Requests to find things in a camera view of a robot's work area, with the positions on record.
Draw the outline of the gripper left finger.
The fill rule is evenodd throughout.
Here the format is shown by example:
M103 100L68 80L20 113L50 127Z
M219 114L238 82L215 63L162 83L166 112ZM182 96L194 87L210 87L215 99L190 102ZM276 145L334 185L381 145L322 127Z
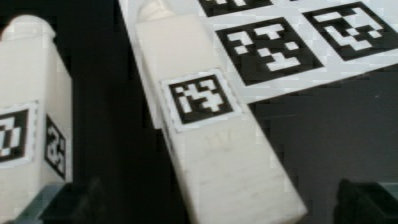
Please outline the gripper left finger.
M48 184L11 224L105 224L102 182Z

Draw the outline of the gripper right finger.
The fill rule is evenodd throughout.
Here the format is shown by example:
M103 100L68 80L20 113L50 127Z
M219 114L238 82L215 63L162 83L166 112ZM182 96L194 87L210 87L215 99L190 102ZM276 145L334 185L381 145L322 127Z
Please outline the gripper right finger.
M341 180L334 224L398 224L398 182Z

